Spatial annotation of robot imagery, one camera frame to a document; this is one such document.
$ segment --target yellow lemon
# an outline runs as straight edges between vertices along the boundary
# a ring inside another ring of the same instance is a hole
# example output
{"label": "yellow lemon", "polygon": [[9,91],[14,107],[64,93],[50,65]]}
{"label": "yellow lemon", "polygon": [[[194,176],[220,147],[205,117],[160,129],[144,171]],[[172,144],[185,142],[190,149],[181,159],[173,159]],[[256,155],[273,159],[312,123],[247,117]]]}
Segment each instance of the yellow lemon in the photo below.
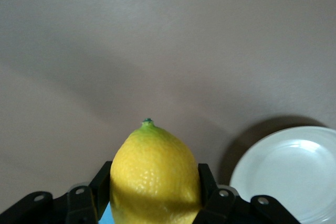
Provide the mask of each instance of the yellow lemon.
{"label": "yellow lemon", "polygon": [[191,224],[201,208],[192,152],[151,119],[144,120],[113,159],[110,201],[115,224]]}

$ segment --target screw hole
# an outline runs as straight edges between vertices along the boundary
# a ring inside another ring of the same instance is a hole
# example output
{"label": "screw hole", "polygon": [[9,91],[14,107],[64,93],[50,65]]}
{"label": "screw hole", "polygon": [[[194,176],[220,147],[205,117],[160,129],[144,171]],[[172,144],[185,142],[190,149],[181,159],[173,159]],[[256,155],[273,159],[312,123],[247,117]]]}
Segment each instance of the screw hole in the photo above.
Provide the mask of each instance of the screw hole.
{"label": "screw hole", "polygon": [[82,194],[84,193],[84,191],[85,191],[84,188],[79,188],[76,190],[75,194]]}
{"label": "screw hole", "polygon": [[262,205],[268,205],[269,204],[269,201],[268,199],[264,198],[264,197],[259,197],[258,198],[258,202]]}
{"label": "screw hole", "polygon": [[34,201],[37,202],[37,201],[40,201],[40,200],[43,200],[43,199],[44,199],[44,195],[41,194],[41,195],[39,195],[39,196],[36,196],[36,197],[34,198]]}
{"label": "screw hole", "polygon": [[222,197],[227,197],[227,196],[229,196],[229,193],[226,190],[220,190],[219,195],[221,195]]}

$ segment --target white plate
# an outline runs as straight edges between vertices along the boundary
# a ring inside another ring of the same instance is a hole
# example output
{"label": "white plate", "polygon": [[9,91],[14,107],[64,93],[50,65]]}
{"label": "white plate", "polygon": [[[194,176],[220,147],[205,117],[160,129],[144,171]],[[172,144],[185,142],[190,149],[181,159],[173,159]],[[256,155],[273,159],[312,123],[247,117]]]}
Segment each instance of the white plate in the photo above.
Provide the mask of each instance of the white plate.
{"label": "white plate", "polygon": [[303,126],[267,136],[240,159],[230,186],[248,202],[276,198],[302,224],[335,224],[336,131]]}

